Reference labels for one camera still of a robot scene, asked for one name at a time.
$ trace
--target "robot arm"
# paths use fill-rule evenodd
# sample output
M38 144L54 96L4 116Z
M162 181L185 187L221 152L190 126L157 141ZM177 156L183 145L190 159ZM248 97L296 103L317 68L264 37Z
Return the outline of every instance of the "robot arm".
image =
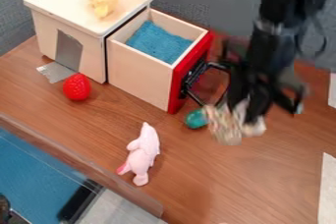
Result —
M237 65L221 62L230 69L231 84L227 104L233 111L245 99L250 101L246 123L265 115L276 103L291 114L301 107L307 93L295 77L294 61L302 53L300 44L310 21L323 9L326 0L261 0L259 17L254 22L250 46ZM324 51L326 39L321 49ZM287 97L283 87L290 88L296 98Z

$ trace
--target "blue towel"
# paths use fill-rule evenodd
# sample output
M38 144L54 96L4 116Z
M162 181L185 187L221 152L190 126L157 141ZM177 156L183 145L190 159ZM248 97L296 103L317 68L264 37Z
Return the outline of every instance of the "blue towel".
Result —
M31 223L59 224L57 213L83 181L71 167L0 128L0 194Z
M191 45L192 41L171 34L165 29L146 21L126 42L147 55L173 64Z

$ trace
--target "gray carpet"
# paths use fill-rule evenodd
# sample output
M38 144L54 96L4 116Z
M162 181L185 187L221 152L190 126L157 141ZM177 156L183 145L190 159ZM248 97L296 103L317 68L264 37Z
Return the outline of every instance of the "gray carpet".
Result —
M336 158L324 153L318 224L336 223Z
M92 202L77 224L164 224L112 191L104 190Z

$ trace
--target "white plush toy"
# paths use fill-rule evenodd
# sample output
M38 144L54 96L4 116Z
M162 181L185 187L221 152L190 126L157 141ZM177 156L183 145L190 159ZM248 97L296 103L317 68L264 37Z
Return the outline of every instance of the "white plush toy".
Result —
M138 139L127 145L130 154L126 162L117 169L119 175L132 171L136 174L133 182L137 186L148 183L148 169L154 165L156 155L160 154L160 141L154 128L143 123Z

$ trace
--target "cloth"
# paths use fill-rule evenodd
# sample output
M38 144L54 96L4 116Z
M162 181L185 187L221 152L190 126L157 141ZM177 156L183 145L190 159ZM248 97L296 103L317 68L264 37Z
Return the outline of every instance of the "cloth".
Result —
M168 64L174 64L192 43L191 40L171 34L151 21L144 22L126 42L128 46Z

